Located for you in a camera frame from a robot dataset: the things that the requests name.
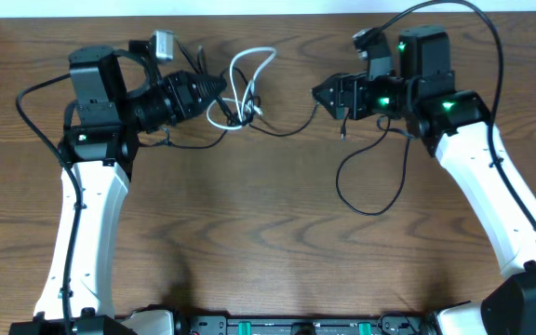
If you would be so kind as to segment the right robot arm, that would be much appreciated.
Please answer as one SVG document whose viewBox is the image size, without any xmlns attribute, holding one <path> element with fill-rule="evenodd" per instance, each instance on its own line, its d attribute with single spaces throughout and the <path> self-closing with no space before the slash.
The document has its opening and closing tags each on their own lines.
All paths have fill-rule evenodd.
<svg viewBox="0 0 536 335">
<path fill-rule="evenodd" d="M 378 30 L 358 32 L 354 44 L 367 69 L 334 74 L 314 87 L 314 99 L 336 119 L 404 120 L 403 135 L 421 140 L 461 188 L 503 277 L 483 301 L 433 312 L 417 332 L 536 334 L 536 197 L 506 152 L 490 109 L 474 91 L 455 87 L 446 31 L 436 25 L 404 30 L 398 70 Z"/>
</svg>

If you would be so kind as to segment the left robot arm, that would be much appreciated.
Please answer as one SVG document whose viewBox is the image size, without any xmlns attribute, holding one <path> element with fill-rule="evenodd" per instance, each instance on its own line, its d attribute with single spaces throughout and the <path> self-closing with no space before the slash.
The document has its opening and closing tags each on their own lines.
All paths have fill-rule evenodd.
<svg viewBox="0 0 536 335">
<path fill-rule="evenodd" d="M 47 282 L 33 318 L 13 334 L 185 334 L 168 308 L 115 314 L 112 274 L 117 225 L 141 133 L 200 115 L 224 91 L 224 79 L 195 71 L 164 75 L 174 37 L 155 31 L 125 49 L 82 47 L 70 54 L 74 100 L 51 152 L 62 174 L 60 224 Z"/>
</svg>

